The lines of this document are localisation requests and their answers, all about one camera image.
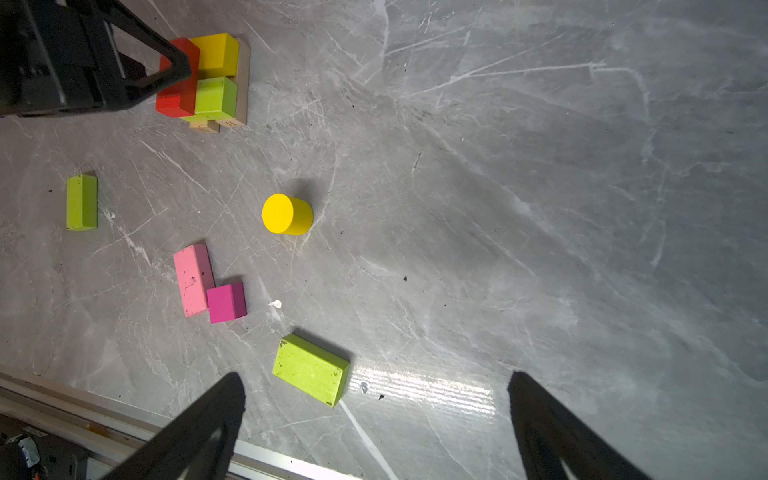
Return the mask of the natural wood block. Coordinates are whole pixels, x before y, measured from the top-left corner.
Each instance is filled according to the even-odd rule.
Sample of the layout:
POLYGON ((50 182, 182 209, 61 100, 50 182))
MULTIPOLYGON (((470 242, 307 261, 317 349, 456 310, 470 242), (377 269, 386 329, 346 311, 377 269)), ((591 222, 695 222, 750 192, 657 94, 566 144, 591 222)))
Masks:
POLYGON ((234 76, 234 82, 237 85, 235 116, 231 119, 217 120, 219 125, 227 128, 243 127, 247 124, 248 118, 251 50, 243 39, 238 38, 237 41, 239 44, 239 56, 237 73, 234 76))
POLYGON ((203 120, 190 122, 189 128, 199 133, 218 134, 221 126, 216 121, 203 120))

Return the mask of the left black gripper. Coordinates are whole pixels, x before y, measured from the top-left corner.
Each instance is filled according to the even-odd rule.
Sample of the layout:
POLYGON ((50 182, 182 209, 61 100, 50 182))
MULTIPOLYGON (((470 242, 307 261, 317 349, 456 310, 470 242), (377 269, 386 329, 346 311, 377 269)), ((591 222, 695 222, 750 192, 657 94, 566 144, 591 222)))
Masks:
POLYGON ((1 115, 118 111, 191 76, 187 54, 120 1, 3 1, 1 115), (121 53, 118 28, 170 61, 151 75, 121 53))

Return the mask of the lime green block front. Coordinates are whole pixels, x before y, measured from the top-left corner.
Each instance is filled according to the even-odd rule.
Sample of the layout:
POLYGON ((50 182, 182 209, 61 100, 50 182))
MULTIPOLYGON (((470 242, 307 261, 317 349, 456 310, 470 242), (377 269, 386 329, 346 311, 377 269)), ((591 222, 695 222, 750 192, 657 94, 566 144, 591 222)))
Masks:
POLYGON ((315 400, 335 407, 341 399, 350 361, 295 334, 280 340, 273 375, 315 400))

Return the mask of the yellow rectangular block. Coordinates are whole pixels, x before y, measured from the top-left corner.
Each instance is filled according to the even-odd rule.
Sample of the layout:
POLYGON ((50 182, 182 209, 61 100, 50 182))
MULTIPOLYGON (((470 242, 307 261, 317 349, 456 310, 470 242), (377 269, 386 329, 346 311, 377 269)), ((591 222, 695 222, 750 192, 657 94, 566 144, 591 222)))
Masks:
POLYGON ((234 77, 237 74, 240 44, 228 33, 191 38, 200 50, 198 77, 234 77))

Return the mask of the lime green block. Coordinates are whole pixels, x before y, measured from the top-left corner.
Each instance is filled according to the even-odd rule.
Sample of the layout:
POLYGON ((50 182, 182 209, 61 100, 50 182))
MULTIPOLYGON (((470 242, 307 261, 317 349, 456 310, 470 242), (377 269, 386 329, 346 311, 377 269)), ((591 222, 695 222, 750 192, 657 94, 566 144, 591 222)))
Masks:
POLYGON ((201 79, 197 82, 194 113, 184 121, 230 120, 236 116, 238 87, 227 77, 201 79))
POLYGON ((66 227, 87 231, 98 227, 98 180, 81 174, 67 180, 66 227))
POLYGON ((341 399, 350 361, 295 334, 280 340, 273 375, 315 400, 335 407, 341 399))

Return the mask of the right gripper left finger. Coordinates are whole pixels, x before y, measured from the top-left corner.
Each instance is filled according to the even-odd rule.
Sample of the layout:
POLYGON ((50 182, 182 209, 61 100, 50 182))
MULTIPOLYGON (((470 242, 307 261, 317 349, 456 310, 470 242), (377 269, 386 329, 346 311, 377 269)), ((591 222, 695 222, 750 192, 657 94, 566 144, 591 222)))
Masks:
POLYGON ((245 411, 240 376, 230 372, 171 421, 108 479, 224 479, 245 411))

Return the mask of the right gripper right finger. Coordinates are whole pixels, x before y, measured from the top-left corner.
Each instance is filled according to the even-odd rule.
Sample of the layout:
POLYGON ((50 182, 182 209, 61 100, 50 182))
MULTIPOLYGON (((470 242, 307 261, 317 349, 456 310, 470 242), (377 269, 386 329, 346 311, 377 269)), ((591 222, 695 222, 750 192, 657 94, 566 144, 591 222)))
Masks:
POLYGON ((515 371, 508 385, 510 416, 526 477, 646 479, 529 374, 515 371))

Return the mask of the pink rectangular block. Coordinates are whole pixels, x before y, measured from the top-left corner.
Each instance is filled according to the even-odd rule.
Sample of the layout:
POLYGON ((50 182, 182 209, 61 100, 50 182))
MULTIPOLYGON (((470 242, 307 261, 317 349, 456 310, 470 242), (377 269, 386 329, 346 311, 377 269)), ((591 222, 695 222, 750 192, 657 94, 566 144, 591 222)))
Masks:
POLYGON ((215 287, 209 253, 204 243, 190 245, 173 256, 184 315, 208 310, 207 291, 215 287))

